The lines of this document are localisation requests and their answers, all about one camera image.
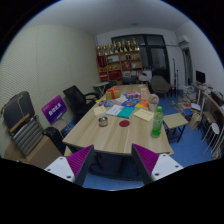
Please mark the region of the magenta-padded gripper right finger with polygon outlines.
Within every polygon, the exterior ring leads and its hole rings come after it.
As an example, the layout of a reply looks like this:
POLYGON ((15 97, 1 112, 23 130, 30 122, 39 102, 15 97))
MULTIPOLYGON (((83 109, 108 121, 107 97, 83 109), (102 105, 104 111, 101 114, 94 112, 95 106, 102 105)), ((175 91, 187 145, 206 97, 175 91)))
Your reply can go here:
POLYGON ((143 146, 132 144, 132 157, 145 185, 182 169, 168 154, 156 154, 143 146))

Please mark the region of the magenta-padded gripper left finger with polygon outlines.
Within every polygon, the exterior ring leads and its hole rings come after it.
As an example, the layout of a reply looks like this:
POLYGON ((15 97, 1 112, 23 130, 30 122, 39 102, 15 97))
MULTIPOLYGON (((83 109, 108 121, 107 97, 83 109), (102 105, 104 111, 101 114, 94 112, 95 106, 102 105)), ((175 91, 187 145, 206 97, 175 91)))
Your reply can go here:
POLYGON ((87 146, 69 157, 58 157, 45 171, 82 186, 94 157, 94 146, 87 146))

